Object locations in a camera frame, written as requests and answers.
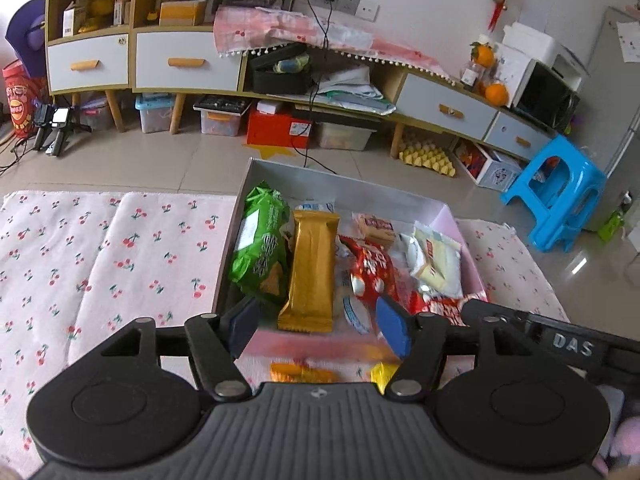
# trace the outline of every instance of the wooden cabinet leg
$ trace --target wooden cabinet leg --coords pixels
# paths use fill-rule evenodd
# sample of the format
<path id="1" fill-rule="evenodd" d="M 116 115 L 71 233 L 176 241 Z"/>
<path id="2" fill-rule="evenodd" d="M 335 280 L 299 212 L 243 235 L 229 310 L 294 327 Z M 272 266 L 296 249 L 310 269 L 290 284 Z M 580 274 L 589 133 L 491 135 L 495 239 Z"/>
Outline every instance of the wooden cabinet leg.
<path id="1" fill-rule="evenodd" d="M 396 124 L 396 129 L 394 130 L 394 140 L 391 142 L 391 152 L 389 156 L 391 158 L 398 158 L 398 153 L 400 152 L 400 142 L 402 142 L 402 133 L 404 132 L 404 124 L 398 123 Z"/>
<path id="2" fill-rule="evenodd" d="M 171 127 L 169 128 L 169 132 L 172 135 L 178 133 L 180 129 L 180 119 L 182 118 L 182 109 L 184 108 L 184 100 L 186 97 L 186 94 L 175 95 L 174 114 L 171 116 Z"/>
<path id="3" fill-rule="evenodd" d="M 71 104 L 74 107 L 74 120 L 80 122 L 80 92 L 74 92 L 71 96 Z"/>
<path id="4" fill-rule="evenodd" d="M 118 129 L 118 131 L 122 133 L 125 131 L 125 129 L 124 123 L 122 122 L 122 114 L 120 113 L 120 105 L 118 104 L 116 92 L 114 90 L 105 90 L 104 93 L 107 95 L 107 101 L 109 103 L 113 122 L 116 123 L 116 128 Z"/>

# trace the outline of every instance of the pink box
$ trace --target pink box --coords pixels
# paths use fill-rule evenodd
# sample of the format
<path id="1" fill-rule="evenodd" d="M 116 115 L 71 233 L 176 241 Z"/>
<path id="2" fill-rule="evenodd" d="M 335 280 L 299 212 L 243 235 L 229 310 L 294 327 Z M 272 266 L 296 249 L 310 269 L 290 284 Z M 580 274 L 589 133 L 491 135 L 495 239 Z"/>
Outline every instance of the pink box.
<path id="1" fill-rule="evenodd" d="M 482 279 L 449 207 L 437 200 L 390 187 L 362 182 L 321 171 L 306 170 L 276 162 L 252 159 L 238 194 L 225 242 L 221 272 L 216 284 L 213 311 L 223 314 L 241 299 L 239 289 L 227 277 L 238 229 L 242 220 L 244 198 L 261 181 L 282 193 L 286 200 L 332 202 L 337 213 L 350 225 L 351 212 L 368 213 L 396 223 L 420 221 L 446 234 L 462 245 L 462 287 L 465 294 L 484 291 Z M 348 218 L 343 212 L 349 211 Z M 391 348 L 375 335 L 361 335 L 346 322 L 335 322 L 329 334 L 302 334 L 275 329 L 274 320 L 261 326 L 251 339 L 246 354 L 292 359 L 350 360 L 363 362 L 396 360 Z"/>

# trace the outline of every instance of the microwave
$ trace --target microwave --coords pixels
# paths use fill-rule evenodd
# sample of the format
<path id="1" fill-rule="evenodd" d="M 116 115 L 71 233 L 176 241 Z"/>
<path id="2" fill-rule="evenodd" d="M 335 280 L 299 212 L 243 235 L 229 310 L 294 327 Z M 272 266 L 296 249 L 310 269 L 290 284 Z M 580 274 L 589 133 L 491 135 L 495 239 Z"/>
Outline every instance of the microwave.
<path id="1" fill-rule="evenodd" d="M 509 92 L 511 110 L 547 130 L 563 133 L 580 102 L 578 94 L 552 68 L 500 45 L 495 78 Z"/>

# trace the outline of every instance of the pink blanket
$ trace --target pink blanket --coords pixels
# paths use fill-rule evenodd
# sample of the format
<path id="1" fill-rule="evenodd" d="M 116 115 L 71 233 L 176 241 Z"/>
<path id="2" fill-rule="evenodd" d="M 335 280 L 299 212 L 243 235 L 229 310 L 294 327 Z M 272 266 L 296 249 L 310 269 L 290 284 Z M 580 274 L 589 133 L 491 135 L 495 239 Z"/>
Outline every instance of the pink blanket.
<path id="1" fill-rule="evenodd" d="M 286 10 L 220 7 L 213 24 L 216 49 L 229 54 L 267 48 L 290 41 L 322 47 L 326 22 Z M 419 50 L 384 40 L 373 32 L 348 27 L 332 20 L 327 32 L 332 50 L 404 64 L 427 70 L 448 81 L 451 78 L 436 59 Z"/>

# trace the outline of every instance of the refrigerator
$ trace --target refrigerator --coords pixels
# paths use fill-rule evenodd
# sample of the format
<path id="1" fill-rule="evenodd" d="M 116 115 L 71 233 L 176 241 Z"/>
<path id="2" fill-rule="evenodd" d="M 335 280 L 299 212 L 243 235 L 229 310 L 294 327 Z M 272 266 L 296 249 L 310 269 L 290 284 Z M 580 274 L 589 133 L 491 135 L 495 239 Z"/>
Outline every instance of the refrigerator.
<path id="1" fill-rule="evenodd" d="M 629 191 L 640 200 L 640 63 L 625 63 L 618 23 L 637 19 L 609 7 L 588 64 L 569 140 L 608 177 L 585 229 L 597 231 Z"/>

